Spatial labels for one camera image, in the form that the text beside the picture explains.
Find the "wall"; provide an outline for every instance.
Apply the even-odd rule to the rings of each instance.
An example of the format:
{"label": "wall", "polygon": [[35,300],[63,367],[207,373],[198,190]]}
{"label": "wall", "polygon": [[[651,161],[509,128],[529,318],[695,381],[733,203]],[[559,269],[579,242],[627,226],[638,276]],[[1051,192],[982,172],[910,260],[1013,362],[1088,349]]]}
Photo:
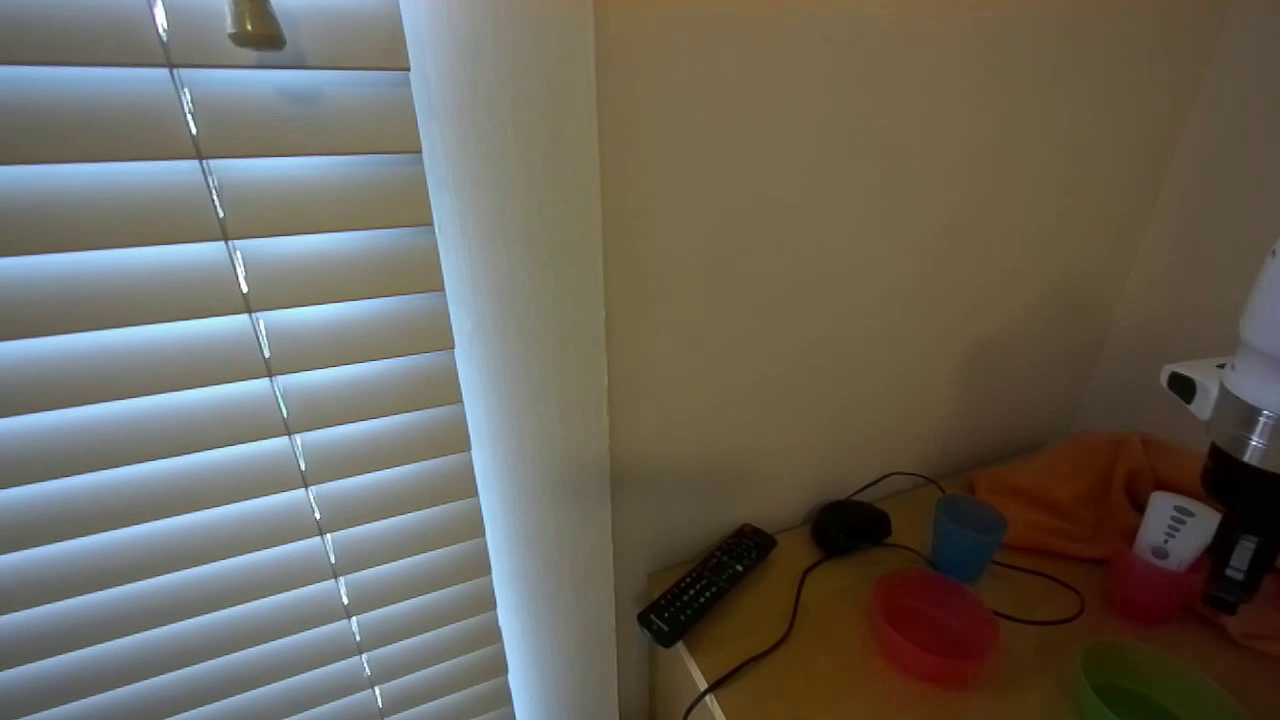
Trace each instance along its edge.
{"label": "wall", "polygon": [[1214,0],[600,0],[622,704],[643,575],[1063,434]]}
{"label": "wall", "polygon": [[1168,362],[1226,358],[1258,260],[1280,242],[1280,6],[1236,0],[1204,96],[1168,172],[1079,429],[1142,429],[1204,445],[1158,393]]}
{"label": "wall", "polygon": [[592,0],[405,0],[520,720],[615,717]]}

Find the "beige wall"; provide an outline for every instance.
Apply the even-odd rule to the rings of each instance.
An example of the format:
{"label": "beige wall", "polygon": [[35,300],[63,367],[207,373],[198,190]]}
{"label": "beige wall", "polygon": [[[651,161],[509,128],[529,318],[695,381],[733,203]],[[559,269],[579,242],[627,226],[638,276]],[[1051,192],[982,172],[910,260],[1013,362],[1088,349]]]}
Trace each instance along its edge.
{"label": "beige wall", "polygon": [[622,704],[638,585],[1077,419],[1219,0],[595,0]]}
{"label": "beige wall", "polygon": [[1154,373],[1168,362],[1236,354],[1244,295],[1280,242],[1277,38],[1277,0],[1236,0],[1079,408],[1084,429],[1148,429],[1204,445],[1195,419],[1154,389]]}

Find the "light through blinds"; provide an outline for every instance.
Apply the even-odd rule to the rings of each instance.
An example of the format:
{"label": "light through blinds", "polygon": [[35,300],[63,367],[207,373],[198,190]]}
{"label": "light through blinds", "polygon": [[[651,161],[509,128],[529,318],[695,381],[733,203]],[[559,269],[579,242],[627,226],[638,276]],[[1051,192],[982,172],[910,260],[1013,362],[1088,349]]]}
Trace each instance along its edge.
{"label": "light through blinds", "polygon": [[509,717],[397,0],[0,0],[0,717]]}

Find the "white object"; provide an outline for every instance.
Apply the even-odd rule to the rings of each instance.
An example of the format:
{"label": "white object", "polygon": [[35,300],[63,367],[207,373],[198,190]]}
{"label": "white object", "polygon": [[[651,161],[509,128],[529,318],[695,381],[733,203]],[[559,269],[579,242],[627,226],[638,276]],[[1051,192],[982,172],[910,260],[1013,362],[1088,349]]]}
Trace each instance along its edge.
{"label": "white object", "polygon": [[1154,567],[1182,574],[1209,549],[1214,523],[1219,513],[1193,495],[1153,493],[1130,553]]}
{"label": "white object", "polygon": [[1280,246],[1250,286],[1223,383],[1250,408],[1280,413]]}

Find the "orange cloth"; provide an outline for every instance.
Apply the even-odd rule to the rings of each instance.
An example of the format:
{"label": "orange cloth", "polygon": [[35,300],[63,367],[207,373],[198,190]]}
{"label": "orange cloth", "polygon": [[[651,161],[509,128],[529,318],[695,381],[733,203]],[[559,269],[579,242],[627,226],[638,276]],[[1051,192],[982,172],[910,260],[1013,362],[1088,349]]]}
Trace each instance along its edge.
{"label": "orange cloth", "polygon": [[[973,495],[998,509],[1007,549],[1106,559],[1130,543],[1142,499],[1154,489],[1200,495],[1200,454],[1148,435],[1077,435],[1030,456],[980,468]],[[1280,658],[1280,579],[1236,618],[1213,618],[1257,654]]]}

